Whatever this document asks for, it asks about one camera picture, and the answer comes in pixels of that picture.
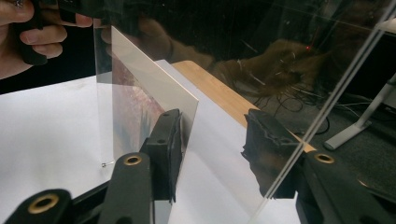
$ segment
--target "brass screw hole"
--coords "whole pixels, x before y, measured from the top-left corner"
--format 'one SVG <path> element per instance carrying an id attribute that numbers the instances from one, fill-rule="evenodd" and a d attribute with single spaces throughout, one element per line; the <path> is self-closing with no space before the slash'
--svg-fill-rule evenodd
<path id="1" fill-rule="evenodd" d="M 30 214 L 40 214 L 48 211 L 51 207 L 59 202 L 59 197 L 56 194 L 46 194 L 36 198 L 27 208 Z"/>
<path id="2" fill-rule="evenodd" d="M 142 161 L 142 158 L 139 156 L 130 156 L 125 158 L 124 164 L 125 165 L 136 165 Z"/>
<path id="3" fill-rule="evenodd" d="M 316 154 L 315 159 L 324 163 L 329 163 L 329 164 L 334 163 L 333 157 L 322 153 Z"/>

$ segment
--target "black holder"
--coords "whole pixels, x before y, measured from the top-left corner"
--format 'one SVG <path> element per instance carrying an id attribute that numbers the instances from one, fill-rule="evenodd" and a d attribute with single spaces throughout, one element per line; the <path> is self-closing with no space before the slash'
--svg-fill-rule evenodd
<path id="1" fill-rule="evenodd" d="M 20 39 L 20 34 L 23 31 L 31 30 L 34 28 L 39 30 L 43 29 L 43 21 L 41 20 L 41 9 L 39 6 L 39 2 L 38 0 L 32 0 L 32 4 L 35 8 L 33 18 L 27 22 L 14 23 L 13 27 L 15 30 L 19 51 L 23 61 L 31 65 L 42 65 L 47 63 L 47 57 L 45 55 L 35 52 L 32 46 L 25 45 Z"/>
<path id="2" fill-rule="evenodd" d="M 275 181 L 271 171 L 279 168 L 277 162 L 286 164 L 297 146 L 295 143 L 295 138 L 274 117 L 249 110 L 247 143 L 242 154 L 250 166 L 256 167 L 259 164 L 255 161 L 265 161 L 257 160 L 259 157 L 271 158 L 261 164 L 265 169 L 255 174 L 263 175 L 258 179 L 267 177 L 268 181 Z M 328 151 L 303 153 L 273 197 L 293 198 L 296 191 L 297 213 L 303 224 L 396 223 L 396 201 L 364 187 L 342 160 Z"/>

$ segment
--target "dark background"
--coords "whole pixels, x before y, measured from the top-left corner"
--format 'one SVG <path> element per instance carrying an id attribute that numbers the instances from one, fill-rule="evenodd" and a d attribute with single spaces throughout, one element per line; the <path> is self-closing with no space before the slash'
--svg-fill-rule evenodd
<path id="1" fill-rule="evenodd" d="M 95 75 L 93 29 L 66 27 L 61 56 L 0 80 L 0 94 L 65 82 Z"/>

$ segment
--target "white surface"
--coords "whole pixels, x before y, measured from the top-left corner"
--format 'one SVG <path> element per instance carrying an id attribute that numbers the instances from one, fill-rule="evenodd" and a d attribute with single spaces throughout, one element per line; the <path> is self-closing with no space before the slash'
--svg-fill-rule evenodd
<path id="1" fill-rule="evenodd" d="M 199 100 L 169 223 L 248 223 L 262 202 L 241 156 L 246 129 L 165 61 L 157 64 Z M 299 223 L 294 200 L 270 201 L 256 223 Z"/>
<path id="2" fill-rule="evenodd" d="M 384 101 L 384 104 L 396 108 L 396 88 L 389 94 L 388 98 Z"/>
<path id="3" fill-rule="evenodd" d="M 0 222 L 41 190 L 76 197 L 109 179 L 95 77 L 0 95 L 0 114 Z"/>
<path id="4" fill-rule="evenodd" d="M 396 19 L 381 22 L 377 26 L 381 30 L 396 34 Z"/>

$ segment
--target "hand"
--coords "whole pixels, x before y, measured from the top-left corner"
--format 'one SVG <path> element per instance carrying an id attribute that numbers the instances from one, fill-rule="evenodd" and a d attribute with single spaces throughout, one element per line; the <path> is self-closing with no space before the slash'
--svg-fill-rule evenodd
<path id="1" fill-rule="evenodd" d="M 17 39 L 48 58 L 59 56 L 63 49 L 63 42 L 67 33 L 64 25 L 88 27 L 92 19 L 76 15 L 76 24 L 61 20 L 56 6 L 42 5 L 43 21 L 47 25 L 43 30 L 29 30 L 15 36 L 11 23 L 29 21 L 34 15 L 34 7 L 30 0 L 24 0 L 21 7 L 16 7 L 13 2 L 0 0 L 0 79 L 17 75 L 30 68 L 32 65 L 23 62 L 19 54 Z"/>
<path id="2" fill-rule="evenodd" d="M 139 17 L 138 28 L 140 34 L 132 36 L 125 34 L 138 48 L 145 52 L 153 61 L 167 59 L 172 53 L 172 39 L 163 27 L 154 19 Z M 102 31 L 102 39 L 108 44 L 107 53 L 111 52 L 111 30 L 109 27 Z"/>

